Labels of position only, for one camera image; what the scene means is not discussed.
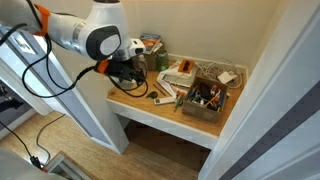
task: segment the cardboard box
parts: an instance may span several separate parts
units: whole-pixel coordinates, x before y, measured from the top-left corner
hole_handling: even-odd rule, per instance
[[[190,93],[192,91],[192,88],[195,85],[200,84],[200,83],[204,83],[204,84],[208,85],[210,88],[213,85],[217,85],[218,88],[221,89],[221,92],[224,93],[222,104],[221,104],[219,112],[208,109],[206,107],[203,107],[200,104],[196,104],[196,103],[188,101]],[[219,81],[210,80],[210,79],[206,79],[206,78],[202,78],[202,77],[197,76],[194,79],[192,86],[191,86],[190,90],[188,91],[185,99],[183,100],[182,112],[184,114],[188,114],[188,115],[197,117],[199,120],[215,122],[220,118],[221,112],[223,112],[223,108],[224,108],[226,97],[227,97],[226,96],[227,90],[228,90],[228,86],[220,83]]]

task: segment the wooden shelf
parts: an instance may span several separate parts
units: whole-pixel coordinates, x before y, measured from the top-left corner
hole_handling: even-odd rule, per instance
[[[157,76],[158,72],[149,72],[147,82],[149,84],[149,90],[148,93],[152,91],[157,91],[159,94],[159,97],[169,97],[169,94],[167,96],[163,96],[152,84],[156,84],[160,87],[157,83]],[[160,116],[163,118],[166,118],[168,120],[177,122],[178,124],[189,126],[192,128],[196,128],[202,132],[209,133],[211,135],[219,137],[220,132],[225,125],[234,105],[236,104],[244,85],[241,85],[240,88],[237,90],[229,89],[228,92],[231,93],[231,96],[226,100],[224,110],[222,111],[221,118],[214,122],[207,122],[202,121],[200,119],[197,119],[195,117],[191,117],[188,115],[185,115],[182,113],[182,108],[180,107],[176,112],[174,112],[174,104],[167,104],[167,105],[160,105],[155,106],[153,103],[153,100],[150,98],[146,98],[146,95],[141,98],[134,98],[126,95],[121,90],[117,88],[112,88],[107,95],[107,99],[113,100],[115,102],[119,102],[122,104],[125,104],[127,106],[131,106],[137,109],[140,109],[142,111],[145,111],[147,113],[152,113],[156,116]],[[132,94],[141,94],[145,91],[145,86],[143,85],[138,90],[132,92]]]

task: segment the wooden desk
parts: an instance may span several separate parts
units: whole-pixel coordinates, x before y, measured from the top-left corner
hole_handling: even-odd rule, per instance
[[[169,97],[168,93],[166,93],[167,96],[163,96],[152,85],[158,85],[157,76],[157,72],[149,72],[147,78],[149,84],[148,93],[157,91],[159,94],[158,97]],[[136,94],[141,94],[144,90],[145,86],[142,86],[136,90]],[[221,118],[214,123],[185,115],[182,113],[181,107],[174,112],[175,104],[155,106],[153,100],[150,98],[133,98],[115,87],[109,91],[107,102],[116,114],[212,149],[242,90],[243,85],[237,90],[229,90],[229,92],[234,92],[232,92],[232,95],[227,99]]]

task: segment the wooden floor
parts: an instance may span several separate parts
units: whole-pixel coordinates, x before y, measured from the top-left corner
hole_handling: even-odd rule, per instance
[[[47,156],[36,146],[36,136],[41,127],[60,115],[57,112],[45,117],[36,114],[15,130],[25,141],[31,154],[38,156],[41,161],[45,161]],[[200,154],[187,152],[189,153],[187,157],[185,157],[186,152],[181,152],[180,157],[175,157],[179,156],[179,153],[175,152],[175,155],[172,155],[172,148],[167,151],[162,148],[162,152],[153,152],[150,145],[149,148],[143,147],[143,141],[132,133],[134,130],[130,127],[132,125],[127,132],[129,139],[133,142],[130,142],[122,155],[93,142],[73,120],[66,116],[44,130],[40,144],[51,152],[52,157],[59,151],[65,152],[99,179],[197,179],[198,171],[195,169],[199,169],[202,165],[208,151],[202,151]],[[12,134],[0,140],[0,146],[12,150],[29,161],[23,145]],[[193,162],[198,164],[192,165],[193,162],[190,159],[196,159]]]

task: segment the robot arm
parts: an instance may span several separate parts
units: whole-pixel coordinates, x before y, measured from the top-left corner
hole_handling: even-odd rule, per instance
[[[25,0],[0,0],[0,23],[5,26],[26,23],[28,26],[24,30],[33,34],[41,31],[27,7]],[[40,8],[36,8],[36,13],[41,19]],[[126,61],[145,51],[139,39],[129,37],[124,8],[119,0],[94,0],[85,20],[50,13],[48,34],[58,45],[96,61],[111,56],[112,59]]]

